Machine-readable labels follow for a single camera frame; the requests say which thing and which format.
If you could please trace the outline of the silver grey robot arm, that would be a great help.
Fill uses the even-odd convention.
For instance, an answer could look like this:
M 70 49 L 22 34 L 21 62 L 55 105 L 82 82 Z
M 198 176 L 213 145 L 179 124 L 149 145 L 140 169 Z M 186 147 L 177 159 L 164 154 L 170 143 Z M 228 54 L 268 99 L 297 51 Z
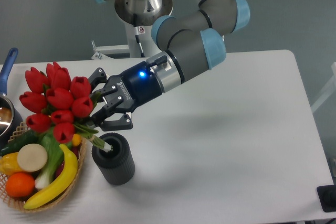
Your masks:
M 99 3 L 108 0 L 96 0 Z M 172 0 L 114 0 L 119 18 L 131 26 L 130 54 L 143 58 L 119 75 L 97 69 L 89 81 L 103 107 L 87 126 L 103 131 L 131 129 L 131 113 L 143 104 L 224 61 L 223 36 L 245 27 L 246 0 L 198 0 L 198 11 L 184 18 L 171 15 Z

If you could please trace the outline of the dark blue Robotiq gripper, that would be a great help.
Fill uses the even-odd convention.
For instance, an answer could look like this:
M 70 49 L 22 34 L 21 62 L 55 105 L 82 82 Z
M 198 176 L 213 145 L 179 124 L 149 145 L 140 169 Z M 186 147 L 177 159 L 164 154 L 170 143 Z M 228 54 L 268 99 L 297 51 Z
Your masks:
M 132 129 L 132 112 L 162 94 L 159 81 L 145 61 L 109 79 L 102 68 L 97 68 L 88 81 L 91 93 L 100 92 L 103 101 L 106 102 L 99 111 L 89 117 L 89 126 L 92 129 L 99 127 L 104 132 Z M 103 88 L 95 91 L 102 83 Z M 121 117 L 108 121 L 107 118 L 115 113 L 121 113 Z

